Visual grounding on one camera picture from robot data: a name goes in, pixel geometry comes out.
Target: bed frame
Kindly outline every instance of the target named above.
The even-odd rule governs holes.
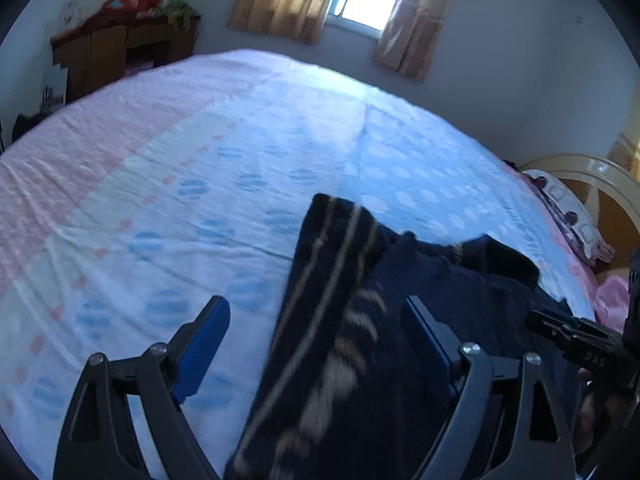
[[[640,244],[640,183],[623,168],[597,156],[562,153],[518,168],[552,174],[584,203],[603,238],[616,250],[608,266],[596,272],[628,267]]]

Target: pillow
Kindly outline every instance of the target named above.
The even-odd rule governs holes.
[[[545,171],[526,170],[524,174],[574,253],[591,267],[595,267],[596,260],[610,263],[616,251],[604,241],[589,212],[571,190]]]

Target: folded clothing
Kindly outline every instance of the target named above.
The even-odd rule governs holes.
[[[400,326],[403,302],[414,294],[460,340],[489,355],[539,353],[569,422],[577,367],[528,332],[524,318],[534,308],[571,311],[537,283],[528,258],[487,236],[427,244],[396,234],[351,202],[316,195],[225,478],[411,478],[447,417]],[[470,478],[481,472],[497,419],[494,404]]]

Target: bed sheet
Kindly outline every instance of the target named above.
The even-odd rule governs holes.
[[[316,192],[424,241],[487,233],[593,319],[542,204],[441,118],[281,56],[195,57],[64,108],[0,159],[0,424],[39,478],[52,476],[87,357],[140,354],[215,294],[231,325],[184,412],[222,473]],[[135,400],[141,448],[163,478]]]

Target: wooden cabinet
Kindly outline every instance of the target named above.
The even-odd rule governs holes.
[[[148,59],[156,67],[189,57],[197,27],[198,18],[187,28],[134,22],[52,41],[53,63],[68,68],[67,102],[117,81],[128,62]]]

